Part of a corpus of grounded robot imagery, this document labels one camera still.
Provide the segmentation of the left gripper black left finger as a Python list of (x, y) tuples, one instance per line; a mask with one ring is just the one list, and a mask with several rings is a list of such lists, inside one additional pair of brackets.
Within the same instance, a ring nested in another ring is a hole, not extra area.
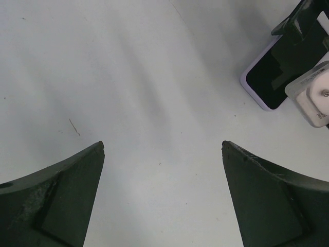
[(1, 184), (1, 246), (83, 246), (103, 169), (103, 142)]

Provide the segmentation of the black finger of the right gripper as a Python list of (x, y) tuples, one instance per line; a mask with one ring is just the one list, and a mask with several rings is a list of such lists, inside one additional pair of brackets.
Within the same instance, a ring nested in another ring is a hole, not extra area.
[(291, 41), (303, 41), (321, 12), (328, 17), (327, 0), (302, 0), (292, 13), (272, 31), (272, 36), (288, 36)]

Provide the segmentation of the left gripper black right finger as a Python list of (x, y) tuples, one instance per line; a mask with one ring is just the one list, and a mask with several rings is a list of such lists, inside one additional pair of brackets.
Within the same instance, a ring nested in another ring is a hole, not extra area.
[(244, 246), (328, 246), (328, 182), (230, 141), (222, 156)]

